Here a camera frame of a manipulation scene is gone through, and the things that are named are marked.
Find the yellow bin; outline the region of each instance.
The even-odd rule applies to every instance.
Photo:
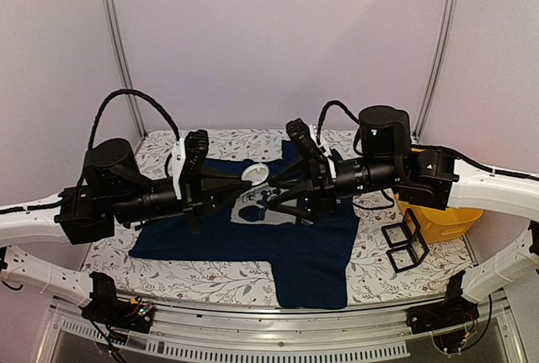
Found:
[[[427,243],[439,243],[462,237],[483,214],[477,209],[447,209],[445,211],[429,207],[411,206],[406,201],[398,201],[398,208],[404,215],[412,209],[421,226],[421,234]]]

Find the patterned table surface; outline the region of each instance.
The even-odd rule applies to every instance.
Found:
[[[209,157],[265,162],[280,157],[284,131],[209,131]],[[353,131],[326,131],[328,144],[344,158],[353,157]],[[150,133],[137,153],[141,172],[152,179],[163,177],[163,164],[173,145],[170,131]],[[363,206],[381,206],[379,193],[355,199]],[[402,217],[398,208],[357,210],[360,216],[354,248],[346,270],[349,306],[395,302],[418,296],[439,295],[447,280],[472,264],[461,240],[430,245],[430,253],[417,268],[396,275],[386,256],[388,246],[381,226]],[[268,262],[189,262],[133,259],[128,251],[138,232],[116,225],[115,236],[90,246],[82,270],[97,270],[114,278],[123,291],[202,302],[278,307]]]

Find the vent grille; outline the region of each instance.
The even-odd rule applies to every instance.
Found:
[[[90,323],[82,323],[64,317],[61,327],[70,334],[104,342],[103,337]],[[149,339],[146,342],[146,348],[144,350],[134,351],[194,363],[353,363],[376,362],[410,356],[406,348],[406,343],[403,341],[348,350],[271,353],[267,351],[243,352],[216,350]]]

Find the wire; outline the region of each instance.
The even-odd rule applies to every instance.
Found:
[[[473,344],[470,344],[469,346],[465,346],[462,350],[470,350],[471,348],[473,348],[476,344],[478,344],[481,339],[483,339],[483,337],[485,336],[485,334],[487,333],[488,331],[488,326],[490,325],[490,322],[492,321],[492,296],[488,295],[488,318],[487,318],[487,324],[485,325],[485,328],[483,329],[483,331],[481,332],[481,334],[479,335],[479,338],[473,343]]]
[[[346,105],[343,104],[340,100],[330,100],[322,107],[320,116],[318,116],[317,144],[320,144],[320,136],[322,135],[323,122],[326,120],[326,114],[328,113],[329,108],[331,108],[332,106],[339,106],[346,113],[346,115],[354,121],[354,123],[356,123],[357,125],[359,125],[360,123],[360,120],[355,117],[354,114],[350,112]]]
[[[11,286],[9,283],[6,283],[5,281],[3,280],[0,280],[2,282],[2,284],[4,286],[6,286],[9,290],[13,290],[13,291],[21,291],[23,290],[23,285],[19,285],[19,287],[14,287],[14,286]]]
[[[415,183],[410,180],[408,175],[404,172],[404,160],[402,155],[396,155],[394,157],[395,169],[397,170],[400,179],[410,186],[415,186]]]
[[[389,196],[385,191],[383,190],[380,190],[380,192],[382,193],[382,195],[384,196],[384,198],[388,201],[391,202],[391,205],[387,205],[387,206],[375,206],[375,207],[364,207],[364,206],[361,206],[361,205],[358,205],[357,203],[352,203],[355,207],[357,207],[358,209],[361,209],[361,210],[367,210],[367,211],[379,211],[379,210],[386,210],[386,209],[391,209],[393,206],[395,206],[395,200]]]
[[[59,207],[59,206],[63,205],[64,202],[65,202],[64,199],[60,199],[59,201],[56,201],[54,203],[47,203],[47,204],[44,204],[44,205],[31,205],[31,206],[26,206],[26,207],[23,207],[23,206],[9,207],[7,209],[0,210],[0,215],[11,214],[11,213],[19,213],[21,211],[36,211],[36,210],[54,209],[56,207]]]
[[[458,355],[459,353],[461,352],[464,352],[466,350],[470,350],[471,348],[473,348],[475,345],[477,345],[479,342],[481,342],[481,339],[484,338],[485,334],[487,333],[488,331],[488,327],[490,326],[490,323],[492,321],[492,307],[493,307],[493,302],[492,302],[492,296],[488,295],[488,318],[487,318],[487,323],[485,324],[485,328],[483,328],[483,331],[481,332],[481,334],[479,335],[479,338],[477,338],[477,340],[473,343],[473,344],[468,344],[468,340],[472,337],[472,331],[477,327],[478,325],[478,322],[477,320],[473,319],[472,320],[472,329],[470,329],[469,331],[467,331],[464,339],[462,340],[462,342],[459,344],[459,345],[456,345],[454,348],[452,348],[453,350],[459,350],[459,347],[460,345],[463,343],[464,346],[462,348],[460,348],[460,351],[457,351],[457,352],[452,352],[452,353],[447,353],[443,350],[441,350],[439,348],[439,346],[435,343],[434,341],[434,337],[432,337],[432,343],[435,345],[436,349],[439,350],[443,355],[447,355],[447,356],[452,356],[452,355]]]
[[[105,325],[105,327],[107,328],[107,330],[109,331],[109,336],[118,341],[118,342],[122,342],[122,343],[125,343],[127,342],[127,335],[124,335],[124,334],[120,334],[119,332],[116,332],[112,329],[112,326],[111,325]]]
[[[504,175],[509,176],[511,178],[518,178],[518,179],[530,179],[535,180],[539,182],[539,176],[532,175],[530,173],[522,173],[522,172],[514,172],[514,171],[508,171],[505,169],[493,169],[488,167],[487,165],[483,165],[482,163],[478,163],[477,161],[471,159],[470,157],[467,157],[461,152],[458,152],[457,150],[454,150],[449,147],[443,147],[443,146],[425,146],[425,145],[419,145],[414,144],[412,146],[413,148],[417,148],[418,150],[436,150],[436,151],[442,151],[442,152],[448,152],[452,156],[460,158],[462,161],[465,161],[466,163],[469,163],[473,167],[477,169],[481,169],[482,171],[488,172],[488,173],[496,173],[498,175]]]
[[[133,309],[133,311],[132,311],[131,313],[129,313],[129,314],[126,315],[126,317],[131,317],[131,316],[134,315],[136,312],[139,312],[139,310],[140,310],[141,307],[142,307],[142,300],[141,300],[141,299],[142,299],[142,297],[140,297],[140,296],[137,296],[137,297],[135,297],[135,298],[133,299],[133,301],[136,302],[136,306],[135,306],[135,308]]]
[[[354,152],[359,155],[360,157],[363,157],[363,153],[357,149],[357,145],[361,141],[361,130],[358,128],[355,132],[354,136],[354,143],[352,144],[352,147],[354,148]]]
[[[167,159],[165,160],[165,176],[168,179],[172,179],[172,176],[170,176],[170,172],[168,171],[168,165],[170,164],[171,159],[172,159],[172,151],[167,155]]]
[[[98,124],[105,108],[112,99],[121,95],[132,95],[137,96],[137,98],[146,100],[167,121],[168,125],[170,126],[176,137],[176,141],[179,140],[179,130],[176,126],[176,123],[174,122],[173,118],[168,114],[168,112],[164,109],[164,107],[162,107],[162,105],[158,103],[157,100],[141,91],[137,91],[136,89],[119,89],[117,91],[114,91],[113,93],[110,93],[99,106],[98,113],[95,115],[95,119],[93,120],[92,132],[90,134],[90,140],[88,142],[88,150],[92,149],[93,147],[93,140],[95,139]]]
[[[109,353],[110,356],[119,363],[127,363],[122,355],[120,355],[119,349],[116,348],[112,342],[110,341],[110,335],[107,336],[104,334],[103,329],[101,329],[98,324],[96,324],[92,319],[88,319],[88,321],[93,325],[93,327],[98,331],[98,333],[103,337],[103,339],[107,342],[107,345],[109,346]]]

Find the blue t-shirt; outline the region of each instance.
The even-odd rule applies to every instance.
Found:
[[[283,141],[282,154],[282,159],[266,163],[272,174],[298,156],[289,141]],[[228,173],[241,173],[252,163],[206,160],[208,166]],[[338,216],[323,216],[308,226],[267,210],[267,200],[279,193],[267,185],[250,190],[207,217],[198,234],[190,233],[181,216],[155,222],[144,228],[129,255],[161,260],[268,261],[282,307],[346,307],[345,270],[359,223],[352,200],[340,201]]]

